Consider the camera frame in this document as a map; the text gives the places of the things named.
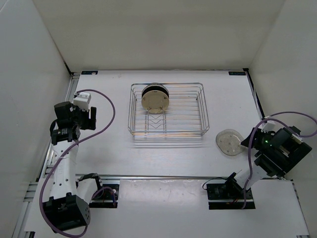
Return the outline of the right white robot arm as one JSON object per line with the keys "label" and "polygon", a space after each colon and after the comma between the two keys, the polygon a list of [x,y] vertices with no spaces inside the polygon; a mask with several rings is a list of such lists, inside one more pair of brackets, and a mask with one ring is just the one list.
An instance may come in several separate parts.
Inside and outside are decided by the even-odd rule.
{"label": "right white robot arm", "polygon": [[255,160],[251,162],[252,178],[249,179],[249,170],[232,173],[222,186],[223,194],[228,198],[238,197],[243,194],[244,187],[249,190],[262,178],[273,176],[280,178],[290,172],[312,150],[311,146],[291,130],[300,132],[294,126],[290,129],[281,128],[277,132],[264,132],[258,128],[251,145],[252,149],[257,150]]}

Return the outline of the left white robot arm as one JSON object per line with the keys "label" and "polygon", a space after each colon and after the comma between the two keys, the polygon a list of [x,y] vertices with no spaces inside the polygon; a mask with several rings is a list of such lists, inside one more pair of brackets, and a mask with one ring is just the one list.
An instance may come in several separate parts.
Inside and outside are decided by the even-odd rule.
{"label": "left white robot arm", "polygon": [[76,178],[76,156],[81,130],[96,129],[95,107],[88,102],[62,102],[54,106],[57,128],[51,128],[55,158],[49,198],[42,202],[41,213],[55,233],[86,227],[91,220],[89,204],[103,195],[98,174]]}

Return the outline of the aluminium table frame rail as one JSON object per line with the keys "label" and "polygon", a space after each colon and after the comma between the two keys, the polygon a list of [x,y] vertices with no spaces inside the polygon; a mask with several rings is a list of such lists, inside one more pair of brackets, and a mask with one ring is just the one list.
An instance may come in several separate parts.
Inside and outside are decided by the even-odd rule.
{"label": "aluminium table frame rail", "polygon": [[45,125],[42,130],[45,137],[43,137],[41,141],[46,143],[45,146],[42,146],[37,156],[32,158],[31,165],[37,170],[35,175],[26,181],[27,190],[22,196],[22,207],[11,235],[13,238],[33,238],[35,235],[35,231],[25,231],[25,229],[27,221],[33,217],[33,215],[30,214],[32,206],[35,205],[35,207],[38,208],[38,196],[36,191],[40,187],[39,181],[45,176],[46,169],[53,158],[53,146],[48,128],[49,126]]}

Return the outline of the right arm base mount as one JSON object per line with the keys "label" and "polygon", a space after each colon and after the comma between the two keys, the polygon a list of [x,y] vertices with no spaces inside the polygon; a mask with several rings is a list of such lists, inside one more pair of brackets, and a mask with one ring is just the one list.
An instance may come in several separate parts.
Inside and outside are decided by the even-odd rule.
{"label": "right arm base mount", "polygon": [[207,192],[208,204],[210,210],[240,210],[244,208],[255,209],[252,191],[246,192],[244,199],[243,192],[230,190],[224,183],[207,183],[203,186]]}

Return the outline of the beige printed plate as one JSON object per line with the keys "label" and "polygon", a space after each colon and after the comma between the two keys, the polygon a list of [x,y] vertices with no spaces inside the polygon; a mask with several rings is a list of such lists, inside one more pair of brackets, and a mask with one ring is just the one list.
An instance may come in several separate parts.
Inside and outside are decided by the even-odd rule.
{"label": "beige printed plate", "polygon": [[149,91],[142,96],[142,107],[150,114],[160,114],[169,106],[169,96],[162,91]]}

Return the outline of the black plate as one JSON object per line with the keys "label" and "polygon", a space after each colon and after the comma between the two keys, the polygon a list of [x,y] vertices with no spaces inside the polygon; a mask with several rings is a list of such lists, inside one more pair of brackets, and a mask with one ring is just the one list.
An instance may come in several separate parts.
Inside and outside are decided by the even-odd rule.
{"label": "black plate", "polygon": [[149,86],[146,86],[143,91],[142,91],[142,97],[150,92],[150,91],[160,91],[160,92],[163,92],[168,98],[169,98],[169,91],[163,86],[163,87],[149,87]]}

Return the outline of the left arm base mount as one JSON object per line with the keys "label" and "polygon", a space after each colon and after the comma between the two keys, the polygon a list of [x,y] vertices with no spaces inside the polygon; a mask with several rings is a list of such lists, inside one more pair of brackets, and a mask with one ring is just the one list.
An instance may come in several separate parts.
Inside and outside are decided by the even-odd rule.
{"label": "left arm base mount", "polygon": [[103,184],[103,187],[111,188],[112,192],[108,189],[100,191],[90,202],[90,208],[109,208],[114,209],[118,207],[119,199],[119,181]]}

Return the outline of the clear glass plate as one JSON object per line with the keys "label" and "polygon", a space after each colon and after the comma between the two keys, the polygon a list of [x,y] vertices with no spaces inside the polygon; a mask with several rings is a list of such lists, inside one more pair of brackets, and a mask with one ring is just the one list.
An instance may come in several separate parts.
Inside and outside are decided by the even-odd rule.
{"label": "clear glass plate", "polygon": [[163,85],[160,84],[160,83],[151,83],[151,84],[149,84],[148,86],[149,86],[149,87],[163,87]]}
{"label": "clear glass plate", "polygon": [[231,157],[237,156],[245,150],[245,147],[240,144],[243,140],[243,136],[233,129],[225,129],[219,132],[215,138],[222,153]]}

